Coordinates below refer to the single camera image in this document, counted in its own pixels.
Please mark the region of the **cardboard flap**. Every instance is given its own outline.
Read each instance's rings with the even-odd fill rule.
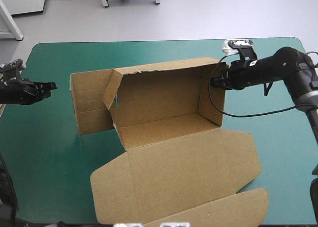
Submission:
[[[123,74],[115,70],[111,76],[110,82],[107,86],[105,91],[103,102],[106,105],[107,109],[109,110],[119,88],[120,82],[123,78]]]
[[[80,135],[114,128],[102,102],[112,73],[113,69],[71,74],[71,94]]]
[[[112,160],[90,177],[93,198],[100,223],[138,222],[139,214],[127,153]]]
[[[261,173],[254,139],[250,133],[232,130],[221,130],[221,136],[233,185],[238,191]]]
[[[148,223],[233,195],[260,170],[250,134],[220,129],[131,149],[125,154],[129,169],[122,169],[121,158],[114,159],[111,165],[116,165],[122,176],[131,176],[135,199],[114,202],[109,198],[109,193],[116,192],[118,196],[133,193],[118,188],[122,182],[109,178],[114,171],[108,168],[109,164],[93,173],[99,178],[91,179],[96,214],[102,224],[123,222],[121,213],[112,209],[125,210],[126,206],[135,205],[135,201],[139,218],[125,221]],[[113,185],[101,187],[109,182]]]
[[[122,75],[127,75],[127,74],[141,73],[141,72],[171,71],[171,70],[178,70],[178,69],[184,69],[184,68],[200,67],[200,66],[206,66],[210,64],[216,64],[218,62],[219,62],[218,59],[214,59],[211,57],[200,57],[200,58],[193,58],[193,59],[186,59],[186,60],[179,60],[179,61],[172,61],[172,62],[146,64],[146,65],[134,66],[134,67],[116,68],[115,70]]]
[[[144,225],[190,222],[192,227],[257,227],[264,221],[269,204],[263,188],[231,195]]]

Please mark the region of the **cardboard box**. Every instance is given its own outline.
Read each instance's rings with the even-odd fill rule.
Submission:
[[[236,194],[261,172],[253,138],[221,130],[223,116],[208,98],[217,62],[204,57],[72,74],[79,133],[115,127],[126,150],[91,175],[100,223],[262,223],[267,192]],[[223,108],[224,90],[213,95]]]

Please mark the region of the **box side panel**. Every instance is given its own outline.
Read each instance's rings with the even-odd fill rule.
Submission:
[[[214,108],[211,104],[208,87],[209,87],[209,78],[211,73],[216,65],[209,65],[202,68],[202,82],[200,88],[200,102],[199,102],[199,114],[205,118],[211,120],[212,122],[222,125],[223,114]],[[227,66],[225,63],[221,63],[218,70],[215,74],[218,74],[221,70],[225,69]],[[224,99],[225,99],[225,90],[221,88],[211,88],[212,98],[216,106],[220,110],[224,110]]]
[[[116,126],[197,113],[200,83],[200,67],[125,75],[117,92]]]
[[[247,132],[220,130],[236,191],[261,173],[253,136]]]
[[[98,222],[138,222],[138,208],[127,153],[94,171],[90,181]]]
[[[79,134],[113,129],[109,111],[102,102],[113,70],[71,74],[71,92]]]
[[[126,150],[218,128],[198,113],[118,128]]]
[[[140,221],[235,193],[218,129],[128,151]]]
[[[193,58],[193,59],[180,60],[180,61],[162,62],[162,63],[146,64],[146,65],[134,66],[134,67],[117,68],[116,70],[120,72],[121,74],[125,75],[125,74],[134,74],[134,73],[140,73],[140,72],[178,70],[178,69],[184,69],[184,68],[205,66],[208,64],[216,64],[217,62],[219,62],[218,59],[214,59],[211,57],[200,57],[200,58]]]
[[[212,201],[144,226],[190,222],[192,227],[257,227],[266,217],[268,202],[267,192],[259,188]]]

